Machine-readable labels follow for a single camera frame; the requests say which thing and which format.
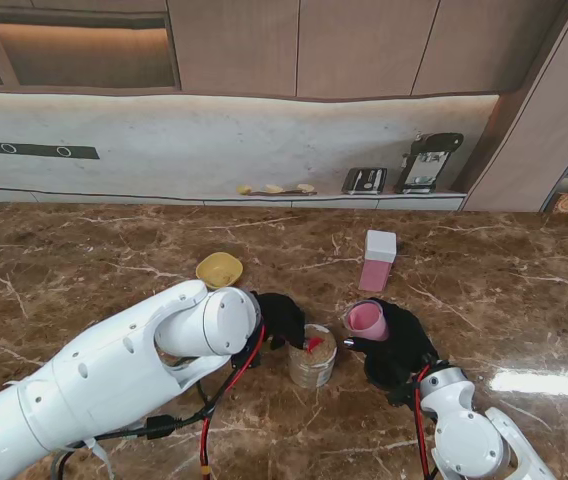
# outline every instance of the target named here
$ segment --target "marble countertop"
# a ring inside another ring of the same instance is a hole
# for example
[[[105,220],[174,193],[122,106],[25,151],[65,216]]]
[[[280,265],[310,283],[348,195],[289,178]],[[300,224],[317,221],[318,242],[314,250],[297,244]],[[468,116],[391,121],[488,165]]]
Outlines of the marble countertop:
[[[357,283],[370,228],[401,241],[381,297],[413,311],[476,383],[478,409],[511,416],[568,480],[568,216],[0,204],[0,390],[86,327],[192,278],[219,250],[243,262],[239,285],[290,295],[307,321],[342,339],[343,313],[368,296]],[[286,357],[265,348],[262,366],[218,408],[209,437],[216,480],[421,478],[412,415],[366,382],[360,354],[340,351],[316,391],[291,382]],[[199,407],[189,391],[162,411]],[[198,438],[193,426],[104,446],[122,479],[197,479]],[[50,461],[19,478],[47,479]],[[82,452],[65,478],[107,474]]]

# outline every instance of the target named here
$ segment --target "pink container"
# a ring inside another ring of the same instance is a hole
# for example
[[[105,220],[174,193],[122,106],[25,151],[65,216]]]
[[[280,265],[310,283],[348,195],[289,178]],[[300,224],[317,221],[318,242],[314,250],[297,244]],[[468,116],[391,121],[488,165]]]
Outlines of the pink container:
[[[386,288],[396,251],[397,238],[394,233],[377,230],[366,232],[366,252],[360,276],[360,290],[381,292]]]
[[[344,324],[354,337],[383,341],[389,335],[382,307],[373,300],[353,305],[346,314]]]

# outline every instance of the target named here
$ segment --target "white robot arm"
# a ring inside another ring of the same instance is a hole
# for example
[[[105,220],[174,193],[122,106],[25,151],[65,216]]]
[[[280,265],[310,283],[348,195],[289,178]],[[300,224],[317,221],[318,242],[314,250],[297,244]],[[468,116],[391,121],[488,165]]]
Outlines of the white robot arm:
[[[475,385],[462,370],[446,367],[420,382],[421,408],[437,416],[431,454],[445,480],[502,474],[515,452],[518,466],[507,480],[555,480],[517,425],[503,412],[472,409]]]
[[[87,329],[0,392],[0,480],[52,451],[123,428],[240,352],[260,317],[236,288],[190,280]],[[197,357],[169,367],[157,349]]]

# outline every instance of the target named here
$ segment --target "red cable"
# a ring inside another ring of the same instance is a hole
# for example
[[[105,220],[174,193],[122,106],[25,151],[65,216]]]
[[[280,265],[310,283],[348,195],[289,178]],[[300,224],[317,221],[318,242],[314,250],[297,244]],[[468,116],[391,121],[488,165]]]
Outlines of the red cable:
[[[237,381],[244,374],[244,372],[249,367],[249,365],[253,362],[253,359],[257,355],[257,352],[259,352],[260,348],[262,347],[262,342],[264,341],[264,332],[265,328],[264,325],[262,325],[262,331],[260,332],[260,338],[257,341],[257,345],[255,345],[255,348],[251,352],[251,355],[248,357],[248,360],[244,363],[244,365],[239,370],[239,372],[237,372],[237,375],[235,375],[231,383],[229,383],[228,387],[226,387],[225,392],[228,392],[231,388],[233,388],[233,385],[237,383]],[[208,465],[208,453],[207,453],[208,429],[210,423],[211,423],[210,418],[207,417],[204,419],[204,422],[202,423],[202,435],[200,437],[200,465],[202,467],[202,478],[204,480],[208,480],[209,478],[211,478],[210,468]]]
[[[422,425],[421,401],[420,401],[420,382],[430,370],[430,365],[426,365],[417,375],[417,388],[415,389],[415,418],[417,420],[418,429],[418,446],[420,449],[420,460],[422,463],[422,472],[424,478],[428,478],[430,472],[428,470],[428,458],[426,455],[426,439],[424,438],[424,427]]]
[[[237,375],[235,375],[235,378],[233,378],[233,381],[231,381],[231,383],[229,384],[228,387],[226,387],[226,391],[228,392],[231,388],[233,388],[233,385],[235,385],[237,383],[237,381],[240,379],[240,377],[244,374],[244,372],[246,371],[246,369],[248,368],[248,366],[253,362],[253,359],[255,358],[255,356],[257,355],[257,352],[260,351],[260,348],[262,347],[262,342],[264,341],[264,325],[262,325],[262,331],[260,332],[260,338],[257,341],[257,345],[255,345],[255,348],[253,349],[253,352],[251,353],[251,356],[248,357],[248,361],[244,364],[244,366],[240,369],[239,372],[237,372]]]

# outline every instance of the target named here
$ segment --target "yellow food item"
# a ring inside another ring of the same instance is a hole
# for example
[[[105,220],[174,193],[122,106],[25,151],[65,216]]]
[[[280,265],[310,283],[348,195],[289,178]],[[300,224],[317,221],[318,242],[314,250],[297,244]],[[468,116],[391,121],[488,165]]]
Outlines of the yellow food item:
[[[266,185],[264,190],[268,193],[282,193],[284,191],[279,185]]]
[[[302,191],[305,192],[305,193],[314,192],[314,191],[315,191],[315,187],[314,187],[313,185],[308,184],[308,183],[300,183],[300,184],[297,186],[297,189],[298,189],[298,190],[302,190]]]
[[[240,185],[236,190],[240,195],[248,195],[253,191],[253,188],[250,185]]]

